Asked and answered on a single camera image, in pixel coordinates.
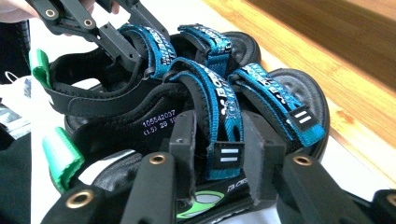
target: black cloth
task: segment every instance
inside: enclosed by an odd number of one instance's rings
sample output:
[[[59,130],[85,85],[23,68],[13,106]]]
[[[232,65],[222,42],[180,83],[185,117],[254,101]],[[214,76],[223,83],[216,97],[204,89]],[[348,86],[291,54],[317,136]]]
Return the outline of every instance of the black cloth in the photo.
[[[6,71],[17,77],[31,74],[29,50],[29,21],[0,22],[0,84],[10,83],[4,75]]]
[[[31,180],[32,145],[28,133],[8,149],[0,150],[0,224],[30,223]]]

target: white surface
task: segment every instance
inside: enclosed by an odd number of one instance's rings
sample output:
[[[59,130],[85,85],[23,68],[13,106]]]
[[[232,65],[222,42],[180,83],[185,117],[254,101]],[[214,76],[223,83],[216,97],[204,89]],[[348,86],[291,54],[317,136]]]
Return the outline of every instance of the white surface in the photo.
[[[196,12],[196,16],[191,15],[195,7],[198,5],[202,7],[201,4],[203,3],[197,0],[142,1],[142,3],[163,23],[170,34],[176,33],[177,26],[182,23],[198,22],[217,29],[223,27],[221,25],[223,21],[221,20],[209,21],[209,17]],[[120,15],[114,16],[107,14],[99,6],[96,6],[93,17],[98,26],[110,21],[116,28],[128,20],[128,15],[124,11]],[[89,43],[78,36],[52,35],[44,24],[37,19],[31,20],[31,37],[32,49],[43,49],[48,54],[50,62],[66,53],[86,52],[96,48],[93,43]],[[30,108],[33,133],[32,223],[39,223],[59,198],[59,193],[50,182],[48,165],[41,141],[43,136],[55,126],[63,127],[64,121],[62,115],[52,110],[46,93],[37,81],[33,81],[32,97],[34,99]],[[364,199],[371,200],[375,191],[388,188],[384,181],[362,166],[333,139],[329,142],[322,164],[342,188]],[[223,223],[279,223],[279,219],[273,207],[235,217]]]

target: adjustable strap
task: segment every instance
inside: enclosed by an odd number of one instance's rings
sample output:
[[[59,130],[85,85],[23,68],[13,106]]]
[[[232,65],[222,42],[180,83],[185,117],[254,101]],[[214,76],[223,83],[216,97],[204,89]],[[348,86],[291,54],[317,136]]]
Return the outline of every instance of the adjustable strap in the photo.
[[[233,89],[224,78],[188,59],[175,59],[172,69],[180,72],[168,80],[182,82],[190,90],[198,125],[209,142],[206,179],[238,176],[242,168],[244,135]]]
[[[182,25],[177,28],[182,34],[190,37],[191,42],[206,55],[205,66],[225,77],[227,63],[233,43],[231,40],[201,24]]]
[[[53,183],[60,192],[65,192],[70,179],[84,163],[84,158],[60,127],[43,138],[43,148]]]
[[[56,80],[56,77],[51,77],[54,75],[49,72],[48,57],[41,50],[39,54],[31,54],[32,73],[50,96],[51,105],[56,111],[66,115],[86,118],[107,117],[126,113],[138,106],[150,90],[161,84],[161,81],[155,78],[161,77],[168,71],[170,62],[176,57],[173,47],[160,33],[151,28],[128,24],[120,29],[124,33],[126,32],[126,35],[129,31],[138,34],[143,40],[145,47],[141,49],[148,51],[148,69],[145,73],[151,78],[149,80],[144,78],[144,81],[131,78],[127,86],[119,91],[83,90],[61,82],[56,83],[55,89],[53,88],[53,83],[50,83],[51,80]],[[134,73],[131,74],[131,77],[137,77],[136,73],[140,72],[140,66],[143,64],[141,61]]]
[[[309,108],[270,78],[259,64],[237,69],[228,79],[241,87],[251,103],[294,147],[309,147],[324,136],[324,129]]]

